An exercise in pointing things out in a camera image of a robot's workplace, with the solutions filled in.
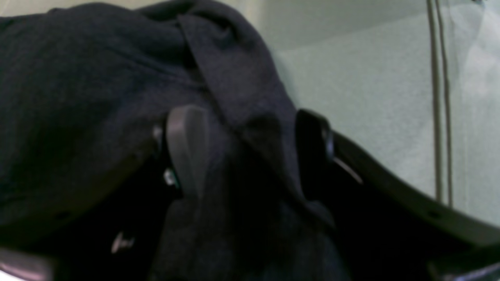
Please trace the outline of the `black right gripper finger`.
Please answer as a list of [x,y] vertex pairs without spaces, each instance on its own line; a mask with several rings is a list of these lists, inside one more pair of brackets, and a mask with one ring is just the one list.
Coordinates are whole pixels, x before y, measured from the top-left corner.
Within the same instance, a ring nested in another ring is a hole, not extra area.
[[499,280],[499,227],[414,189],[312,110],[297,112],[295,143],[302,192],[328,209],[352,280]]

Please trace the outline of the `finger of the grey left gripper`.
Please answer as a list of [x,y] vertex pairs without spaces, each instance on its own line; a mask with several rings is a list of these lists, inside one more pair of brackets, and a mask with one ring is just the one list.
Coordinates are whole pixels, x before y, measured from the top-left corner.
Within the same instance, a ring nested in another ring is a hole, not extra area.
[[202,198],[208,150],[207,111],[173,108],[144,160],[2,226],[1,280],[146,281],[171,203]]

